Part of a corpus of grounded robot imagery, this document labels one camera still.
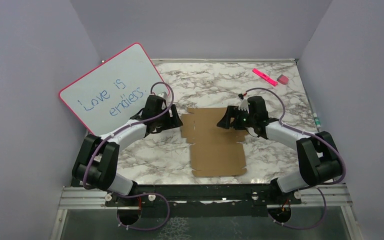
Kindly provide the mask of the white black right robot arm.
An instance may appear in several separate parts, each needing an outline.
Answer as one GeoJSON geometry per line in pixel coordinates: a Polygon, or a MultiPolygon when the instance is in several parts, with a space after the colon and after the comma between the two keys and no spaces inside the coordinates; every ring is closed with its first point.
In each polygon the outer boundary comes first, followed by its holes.
{"type": "Polygon", "coordinates": [[[229,105],[217,127],[253,130],[257,137],[281,143],[296,151],[298,170],[270,182],[268,196],[276,204],[286,200],[290,192],[321,185],[345,173],[343,161],[328,132],[300,131],[275,117],[269,117],[261,96],[244,99],[240,106],[229,105]]]}

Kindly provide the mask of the brown cardboard box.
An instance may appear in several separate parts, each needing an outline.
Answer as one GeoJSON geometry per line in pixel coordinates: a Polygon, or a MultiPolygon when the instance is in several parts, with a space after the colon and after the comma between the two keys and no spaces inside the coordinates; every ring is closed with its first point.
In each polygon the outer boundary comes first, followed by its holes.
{"type": "Polygon", "coordinates": [[[245,130],[217,127],[227,109],[187,108],[181,115],[181,137],[190,144],[190,166],[197,178],[233,177],[247,172],[245,130]]]}

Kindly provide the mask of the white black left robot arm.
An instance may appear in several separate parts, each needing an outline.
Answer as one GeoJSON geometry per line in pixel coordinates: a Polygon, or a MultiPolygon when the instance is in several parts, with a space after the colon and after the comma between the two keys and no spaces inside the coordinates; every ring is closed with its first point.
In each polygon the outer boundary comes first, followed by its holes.
{"type": "Polygon", "coordinates": [[[149,95],[145,105],[121,127],[96,136],[88,134],[73,165],[72,177],[87,190],[99,189],[118,194],[124,205],[137,200],[136,182],[117,173],[120,151],[150,134],[183,125],[176,105],[158,95],[149,95]]]}

